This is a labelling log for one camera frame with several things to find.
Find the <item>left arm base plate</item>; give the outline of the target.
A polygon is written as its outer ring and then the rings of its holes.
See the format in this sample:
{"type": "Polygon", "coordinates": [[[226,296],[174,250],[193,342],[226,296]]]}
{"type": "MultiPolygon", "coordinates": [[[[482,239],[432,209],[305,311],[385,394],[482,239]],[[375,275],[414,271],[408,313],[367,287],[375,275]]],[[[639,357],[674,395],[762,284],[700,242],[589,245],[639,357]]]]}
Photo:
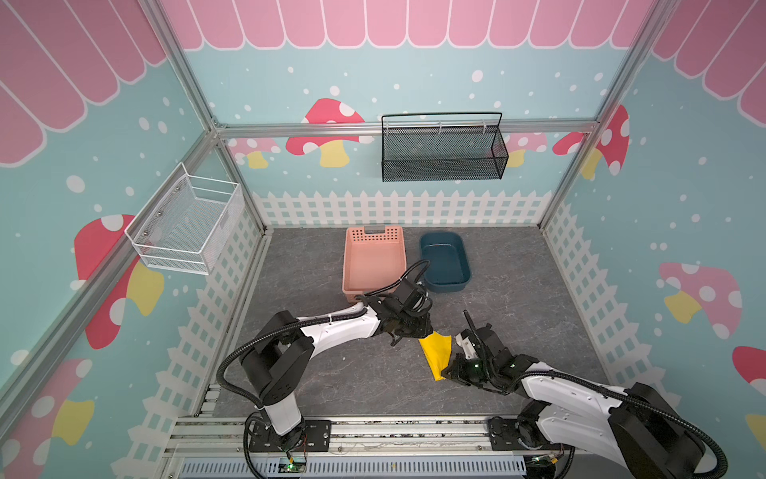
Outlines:
{"type": "Polygon", "coordinates": [[[285,435],[279,435],[272,426],[257,420],[249,425],[247,450],[252,453],[327,452],[331,426],[329,420],[303,420],[285,435]]]}

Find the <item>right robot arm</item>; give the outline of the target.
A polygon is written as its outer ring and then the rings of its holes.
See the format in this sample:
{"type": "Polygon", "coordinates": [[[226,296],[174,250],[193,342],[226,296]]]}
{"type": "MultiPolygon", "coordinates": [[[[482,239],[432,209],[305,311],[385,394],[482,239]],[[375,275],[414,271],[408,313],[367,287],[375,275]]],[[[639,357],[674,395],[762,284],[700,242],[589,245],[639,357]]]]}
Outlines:
{"type": "Polygon", "coordinates": [[[496,449],[582,450],[636,478],[721,478],[728,472],[722,447],[647,384],[600,384],[511,353],[490,325],[469,323],[456,343],[440,372],[444,379],[526,398],[515,418],[489,420],[496,449]]]}

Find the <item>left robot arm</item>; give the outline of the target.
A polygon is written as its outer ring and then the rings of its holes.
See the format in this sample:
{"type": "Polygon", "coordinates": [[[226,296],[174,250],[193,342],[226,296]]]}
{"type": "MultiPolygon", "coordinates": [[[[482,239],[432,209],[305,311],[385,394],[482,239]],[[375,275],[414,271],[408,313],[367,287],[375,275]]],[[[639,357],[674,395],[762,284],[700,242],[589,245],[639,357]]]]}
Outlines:
{"type": "Polygon", "coordinates": [[[249,401],[278,438],[297,435],[304,417],[295,391],[311,359],[350,341],[388,335],[396,346],[434,331],[433,301],[422,281],[429,267],[430,261],[421,259],[390,285],[359,295],[341,311],[313,317],[276,313],[255,338],[223,359],[217,384],[249,401]]]}

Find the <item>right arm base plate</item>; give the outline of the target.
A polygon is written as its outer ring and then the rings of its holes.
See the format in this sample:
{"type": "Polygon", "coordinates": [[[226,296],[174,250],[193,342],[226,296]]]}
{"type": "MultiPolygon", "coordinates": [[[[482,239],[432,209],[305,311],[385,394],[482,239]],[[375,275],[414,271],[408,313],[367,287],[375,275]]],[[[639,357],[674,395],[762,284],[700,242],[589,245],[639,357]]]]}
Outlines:
{"type": "Polygon", "coordinates": [[[565,450],[564,445],[548,441],[537,423],[525,417],[494,416],[487,426],[493,451],[565,450]]]}

